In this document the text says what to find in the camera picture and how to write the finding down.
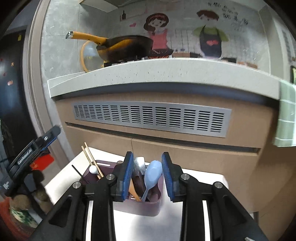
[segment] black apron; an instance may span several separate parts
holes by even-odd
[[[200,32],[200,49],[206,57],[221,57],[221,38],[218,29],[217,34],[206,34],[205,26],[202,28]]]

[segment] light blue spoon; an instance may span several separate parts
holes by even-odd
[[[157,184],[162,173],[163,173],[163,167],[161,165],[161,162],[159,161],[150,162],[144,176],[146,190],[142,196],[142,202],[146,200],[149,189],[153,188]]]

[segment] wok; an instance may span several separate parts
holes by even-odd
[[[96,43],[98,54],[106,62],[120,62],[149,55],[153,40],[140,35],[127,35],[115,38],[98,37],[91,34],[70,31],[66,39],[82,39]]]

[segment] brown hair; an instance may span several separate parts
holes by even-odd
[[[144,29],[147,31],[154,32],[155,27],[152,27],[148,24],[155,19],[165,21],[165,23],[163,25],[161,25],[161,27],[165,27],[168,24],[168,16],[167,15],[165,15],[164,13],[154,13],[146,18],[146,23],[144,24]]]
[[[202,15],[205,15],[208,18],[211,19],[216,19],[218,21],[219,19],[219,15],[213,11],[210,10],[200,10],[196,13],[199,17],[201,17]]]

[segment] countertop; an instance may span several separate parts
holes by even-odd
[[[123,156],[118,156],[94,148],[90,148],[90,150],[96,160],[112,162],[124,160]],[[80,176],[71,167],[71,165],[75,166],[80,173],[84,173],[86,168],[89,166],[89,163],[84,153],[81,152],[45,186],[45,189],[53,203],[58,201],[58,199],[73,184],[73,182],[80,179]],[[183,169],[183,172],[192,175],[200,182],[213,184],[214,182],[219,181],[228,188],[228,183],[223,175],[187,169]],[[167,196],[165,183],[161,202],[162,204],[160,213],[155,217],[140,216],[114,210],[116,240],[179,241],[182,203],[172,203],[170,201],[170,198]],[[206,202],[203,202],[203,204],[205,214],[205,241],[210,241],[210,226]],[[88,222],[86,225],[86,241],[90,241],[90,228],[91,217],[88,216]]]
[[[125,84],[190,83],[232,88],[279,99],[278,77],[243,65],[201,58],[133,61],[69,77],[48,80],[51,97],[107,86],[114,86],[115,90]]]

